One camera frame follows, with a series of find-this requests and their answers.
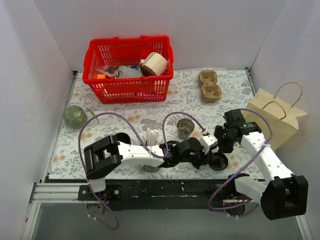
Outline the black cup lid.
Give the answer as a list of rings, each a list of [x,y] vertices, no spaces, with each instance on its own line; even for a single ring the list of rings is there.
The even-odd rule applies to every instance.
[[[228,167],[229,161],[223,153],[213,153],[208,161],[209,166],[215,171],[223,171]]]

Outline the red plastic shopping basket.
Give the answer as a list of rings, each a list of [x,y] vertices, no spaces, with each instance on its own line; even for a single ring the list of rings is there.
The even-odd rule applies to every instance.
[[[173,63],[166,35],[93,39],[82,79],[103,104],[162,102],[174,75]]]

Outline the stack of black paper cups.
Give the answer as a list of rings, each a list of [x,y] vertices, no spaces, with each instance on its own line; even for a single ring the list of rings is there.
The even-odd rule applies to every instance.
[[[117,141],[130,145],[131,138],[127,133],[119,132],[116,135]]]

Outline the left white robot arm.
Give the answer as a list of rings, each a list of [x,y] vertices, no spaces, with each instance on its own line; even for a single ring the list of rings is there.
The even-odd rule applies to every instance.
[[[116,135],[109,135],[84,148],[86,178],[89,194],[95,200],[106,196],[105,178],[119,165],[146,165],[154,168],[173,168],[179,163],[191,163],[196,169],[209,162],[218,140],[212,134],[200,139],[191,137],[182,142],[170,141],[149,146],[121,142]]]

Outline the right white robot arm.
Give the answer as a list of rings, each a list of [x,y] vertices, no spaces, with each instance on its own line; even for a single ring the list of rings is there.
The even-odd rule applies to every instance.
[[[229,153],[238,142],[251,160],[230,175],[211,198],[226,187],[230,198],[245,195],[258,203],[269,220],[304,215],[309,188],[307,179],[295,175],[282,163],[269,145],[270,139],[265,139],[255,122],[246,121],[241,108],[225,112],[224,119],[224,125],[216,126],[214,131],[219,150]]]

